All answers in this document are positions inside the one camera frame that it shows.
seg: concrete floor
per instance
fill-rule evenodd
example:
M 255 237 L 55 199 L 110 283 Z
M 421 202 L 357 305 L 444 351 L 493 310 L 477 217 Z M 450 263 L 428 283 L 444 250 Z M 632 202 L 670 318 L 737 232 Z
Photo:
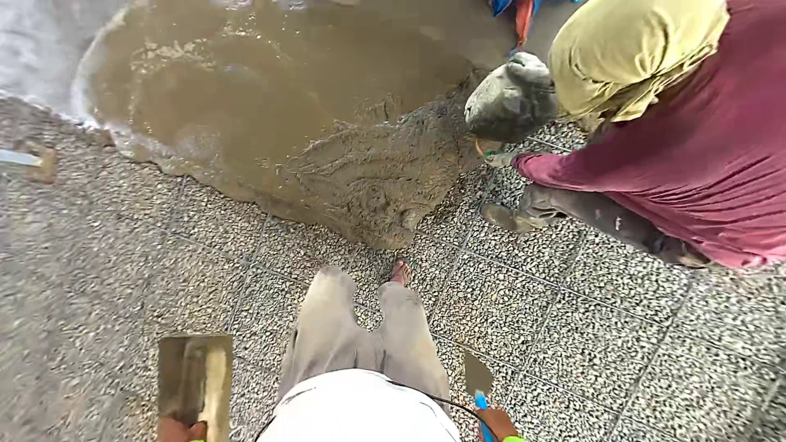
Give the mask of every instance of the concrete floor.
M 527 148 L 581 145 L 555 125 Z M 395 252 L 276 219 L 192 179 L 133 164 L 104 139 L 0 101 L 0 148 L 58 150 L 54 185 L 2 168 L 0 440 L 151 440 L 156 340 L 234 335 L 232 440 L 270 417 L 285 340 L 314 272 L 358 282 L 358 321 Z M 415 267 L 454 399 L 468 348 L 537 442 L 786 440 L 786 271 L 665 266 L 566 221 L 516 236 L 481 201 L 514 206 L 523 180 L 481 168 L 401 251 Z M 456 420 L 474 440 L 469 420 Z

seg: wet cement patch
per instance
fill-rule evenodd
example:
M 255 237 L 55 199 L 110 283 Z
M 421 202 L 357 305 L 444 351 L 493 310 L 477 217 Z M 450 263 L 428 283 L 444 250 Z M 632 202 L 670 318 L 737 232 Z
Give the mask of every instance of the wet cement patch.
M 474 53 L 491 64 L 509 44 L 485 18 L 465 32 L 487 32 L 478 47 L 446 37 L 466 25 L 459 16 L 486 17 L 474 3 L 408 3 L 404 14 L 381 0 L 138 1 L 87 51 L 74 102 L 135 160 L 351 241 L 404 247 L 478 163 L 463 119 L 486 72 Z

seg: gloved hand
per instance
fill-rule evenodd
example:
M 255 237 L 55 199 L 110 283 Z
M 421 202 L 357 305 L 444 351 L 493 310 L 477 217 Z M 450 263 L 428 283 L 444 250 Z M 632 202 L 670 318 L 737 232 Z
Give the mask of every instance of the gloved hand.
M 535 55 L 515 53 L 467 99 L 464 119 L 478 138 L 522 142 L 556 117 L 549 70 Z
M 486 164 L 490 165 L 492 168 L 503 168 L 509 166 L 513 162 L 513 158 L 517 156 L 519 156 L 519 154 L 515 152 L 496 153 L 486 157 Z

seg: cord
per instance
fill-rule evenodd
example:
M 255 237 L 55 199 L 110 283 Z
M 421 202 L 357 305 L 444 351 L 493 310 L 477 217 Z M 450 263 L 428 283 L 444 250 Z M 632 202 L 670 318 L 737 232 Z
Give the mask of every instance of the cord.
M 407 387 L 408 389 L 415 390 L 416 392 L 421 392 L 421 393 L 425 394 L 426 396 L 428 396 L 429 399 L 434 400 L 436 402 L 447 403 L 449 405 L 453 405 L 454 407 L 458 407 L 460 410 L 466 411 L 467 413 L 471 414 L 473 417 L 475 417 L 475 419 L 480 421 L 480 423 L 484 424 L 486 426 L 486 428 L 488 428 L 488 429 L 491 428 L 491 427 L 489 427 L 489 425 L 486 422 L 486 420 L 480 417 L 480 414 L 477 414 L 475 411 L 472 411 L 471 409 L 465 407 L 464 405 L 461 405 L 460 403 L 455 403 L 452 400 L 443 399 L 443 398 L 438 397 L 438 396 L 432 396 L 432 395 L 430 395 L 430 394 L 428 394 L 426 392 L 422 392 L 419 389 L 416 389 L 414 387 L 410 387 L 409 385 L 399 384 L 396 381 L 388 381 L 388 382 L 390 382 L 393 385 L 397 385 L 399 387 Z M 491 442 L 499 442 L 499 439 L 497 438 L 497 435 L 494 434 L 493 431 L 489 431 L 489 434 L 491 435 L 491 437 L 494 438 L 494 440 L 492 440 Z
M 423 392 L 423 391 L 421 391 L 419 389 L 416 389 L 414 387 L 410 387 L 409 385 L 400 384 L 400 383 L 398 383 L 396 381 L 388 380 L 387 382 L 389 382 L 389 383 L 391 383 L 393 385 L 396 385 L 398 387 L 405 387 L 405 388 L 408 388 L 408 389 L 415 390 L 416 392 L 421 392 L 424 395 L 426 395 L 429 399 L 434 400 L 435 402 L 447 403 L 448 405 L 453 405 L 454 407 L 458 407 L 460 410 L 462 410 L 462 411 L 464 411 L 466 413 L 469 413 L 472 417 L 474 417 L 475 419 L 480 421 L 480 423 L 484 424 L 488 429 L 491 428 L 491 427 L 489 427 L 489 424 L 486 422 L 486 420 L 480 417 L 480 414 L 477 414 L 475 411 L 470 410 L 469 408 L 465 407 L 464 405 L 461 405 L 460 403 L 455 403 L 452 400 L 447 400 L 447 399 L 443 399 L 443 398 L 438 397 L 438 396 L 430 395 L 430 394 L 428 394 L 426 392 Z M 256 436 L 254 436 L 254 439 L 253 439 L 254 442 L 256 442 L 259 439 L 260 436 L 262 436 L 262 433 L 264 433 L 265 430 L 267 429 L 267 427 L 269 427 L 270 424 L 273 423 L 273 420 L 275 418 L 276 418 L 275 416 L 270 418 L 270 420 L 267 421 L 267 423 L 256 433 Z M 497 438 L 497 435 L 494 434 L 493 431 L 489 431 L 489 434 L 491 435 L 491 437 L 494 438 L 494 440 L 492 440 L 491 442 L 499 442 L 499 439 Z

